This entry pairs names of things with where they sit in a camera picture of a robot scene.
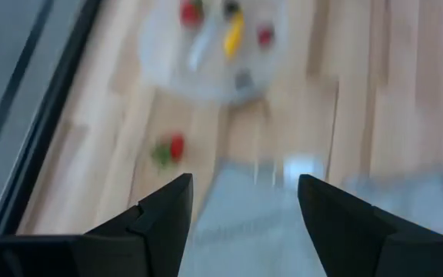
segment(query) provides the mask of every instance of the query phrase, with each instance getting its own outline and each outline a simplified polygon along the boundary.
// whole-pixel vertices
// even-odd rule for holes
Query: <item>transparent plastic bowl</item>
[[[196,30],[182,27],[181,1],[157,1],[142,26],[138,52],[144,76],[167,92],[194,100],[240,104],[262,96],[288,43],[286,1],[239,1],[245,29],[232,60],[223,51],[228,28],[223,1],[203,2],[205,19]],[[261,49],[257,29],[268,23],[275,39]]]

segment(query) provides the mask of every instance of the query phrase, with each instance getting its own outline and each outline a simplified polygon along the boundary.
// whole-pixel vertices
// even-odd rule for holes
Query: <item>red toy fruit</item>
[[[170,135],[155,145],[152,151],[153,160],[161,167],[176,164],[184,154],[184,136],[180,133]]]
[[[267,48],[271,45],[275,38],[275,28],[273,25],[263,25],[258,28],[258,42],[262,48]]]
[[[181,23],[189,28],[198,27],[203,21],[203,7],[199,0],[184,0],[181,3]]]

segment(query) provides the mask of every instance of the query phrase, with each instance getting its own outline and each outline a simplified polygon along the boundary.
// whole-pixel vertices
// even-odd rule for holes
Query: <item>strawberry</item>
[[[268,47],[275,38],[275,28],[273,25],[263,25],[258,28],[258,42],[262,48]]]
[[[198,27],[203,19],[203,7],[199,0],[185,0],[181,3],[181,23],[189,28]]]
[[[184,154],[184,136],[180,133],[170,135],[158,142],[152,151],[153,160],[163,168],[172,163],[178,163]]]

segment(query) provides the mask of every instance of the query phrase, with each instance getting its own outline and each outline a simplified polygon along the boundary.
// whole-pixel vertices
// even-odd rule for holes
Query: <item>yellow banana toy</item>
[[[242,12],[237,12],[231,17],[230,28],[225,36],[224,48],[225,56],[232,59],[240,49],[242,36],[244,35],[244,15]]]

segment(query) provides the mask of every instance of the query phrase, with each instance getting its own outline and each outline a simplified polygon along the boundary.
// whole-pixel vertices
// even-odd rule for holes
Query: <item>wooden floor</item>
[[[311,153],[334,185],[443,165],[443,1],[288,0],[281,71],[266,100],[236,108],[142,79],[153,1],[104,1],[20,233],[84,232],[181,172],[194,173],[196,217],[220,158]],[[158,174],[149,149],[172,130],[186,159]]]

